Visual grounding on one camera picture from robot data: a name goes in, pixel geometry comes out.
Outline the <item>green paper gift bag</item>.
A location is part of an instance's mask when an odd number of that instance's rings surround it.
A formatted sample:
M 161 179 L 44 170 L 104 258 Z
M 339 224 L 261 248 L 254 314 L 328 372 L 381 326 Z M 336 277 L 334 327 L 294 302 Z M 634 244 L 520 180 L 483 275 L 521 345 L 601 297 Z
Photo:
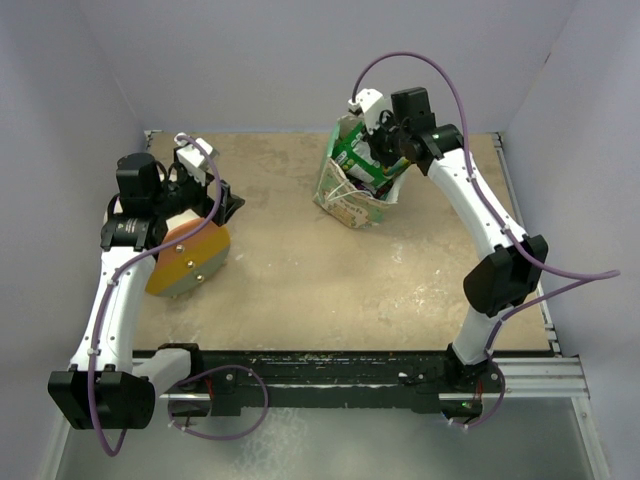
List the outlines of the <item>green paper gift bag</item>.
M 313 201 L 342 224 L 353 229 L 369 228 L 382 222 L 386 212 L 398 203 L 408 169 L 396 177 L 385 201 L 358 190 L 358 180 L 347 177 L 332 159 L 332 150 L 357 123 L 353 115 L 339 118 L 330 134 L 325 158 L 321 161 Z

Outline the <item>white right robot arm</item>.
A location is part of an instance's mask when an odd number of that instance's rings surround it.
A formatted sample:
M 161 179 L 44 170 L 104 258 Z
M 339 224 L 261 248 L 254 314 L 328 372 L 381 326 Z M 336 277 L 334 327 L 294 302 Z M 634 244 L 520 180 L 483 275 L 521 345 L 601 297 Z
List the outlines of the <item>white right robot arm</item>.
M 385 167 L 400 159 L 417 166 L 471 235 L 479 262 L 463 280 L 469 309 L 444 369 L 452 389 L 467 391 L 480 379 L 479 366 L 488 362 L 501 317 L 537 288 L 548 244 L 541 235 L 530 236 L 498 202 L 460 130 L 437 124 L 425 88 L 390 96 L 363 89 L 352 104 L 365 121 L 372 158 Z

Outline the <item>white orange toy drawer box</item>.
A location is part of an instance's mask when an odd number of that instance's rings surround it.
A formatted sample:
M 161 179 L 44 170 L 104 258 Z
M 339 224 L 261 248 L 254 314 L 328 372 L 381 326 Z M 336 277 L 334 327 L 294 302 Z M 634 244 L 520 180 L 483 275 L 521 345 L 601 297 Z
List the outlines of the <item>white orange toy drawer box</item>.
M 113 287 L 155 297 L 185 294 L 210 279 L 229 253 L 228 228 L 192 210 L 162 218 L 127 217 L 117 198 L 110 202 L 101 232 L 101 277 L 96 297 Z

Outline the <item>green snack packet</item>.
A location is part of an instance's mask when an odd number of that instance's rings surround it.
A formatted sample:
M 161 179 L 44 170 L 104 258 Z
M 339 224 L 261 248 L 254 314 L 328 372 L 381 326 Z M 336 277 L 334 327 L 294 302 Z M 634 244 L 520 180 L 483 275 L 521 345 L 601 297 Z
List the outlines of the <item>green snack packet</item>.
M 332 159 L 347 177 L 377 191 L 407 170 L 409 162 L 400 158 L 391 167 L 385 167 L 380 161 L 373 159 L 364 137 L 365 127 L 359 122 L 334 145 Z

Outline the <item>purple Fox's bag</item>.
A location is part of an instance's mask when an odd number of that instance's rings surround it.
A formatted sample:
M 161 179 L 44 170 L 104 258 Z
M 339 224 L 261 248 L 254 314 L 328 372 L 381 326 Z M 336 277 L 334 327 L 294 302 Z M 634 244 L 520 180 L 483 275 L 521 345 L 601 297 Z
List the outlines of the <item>purple Fox's bag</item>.
M 393 183 L 387 182 L 380 187 L 374 187 L 373 185 L 367 183 L 356 182 L 354 186 L 358 190 L 370 194 L 374 199 L 385 201 L 387 196 L 389 195 L 389 191 L 391 190 Z

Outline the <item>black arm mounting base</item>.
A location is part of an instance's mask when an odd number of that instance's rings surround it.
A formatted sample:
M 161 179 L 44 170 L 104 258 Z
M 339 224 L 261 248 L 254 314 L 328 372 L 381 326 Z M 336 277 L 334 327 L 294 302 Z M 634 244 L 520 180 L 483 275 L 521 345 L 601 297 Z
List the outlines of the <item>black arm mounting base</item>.
M 244 408 L 405 409 L 477 418 L 506 382 L 488 361 L 458 374 L 443 351 L 197 350 L 190 382 L 169 390 L 179 415 Z

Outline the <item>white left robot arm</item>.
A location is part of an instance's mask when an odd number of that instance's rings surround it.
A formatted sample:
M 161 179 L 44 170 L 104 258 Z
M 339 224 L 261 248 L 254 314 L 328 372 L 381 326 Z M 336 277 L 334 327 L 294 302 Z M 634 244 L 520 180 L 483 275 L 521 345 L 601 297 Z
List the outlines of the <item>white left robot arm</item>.
M 177 147 L 170 168 L 149 153 L 118 160 L 119 191 L 101 228 L 100 281 L 87 327 L 68 367 L 48 381 L 72 428 L 142 429 L 173 384 L 184 392 L 204 384 L 197 346 L 164 345 L 135 366 L 133 343 L 145 295 L 185 294 L 226 260 L 226 224 L 244 201 L 220 178 L 216 155 Z

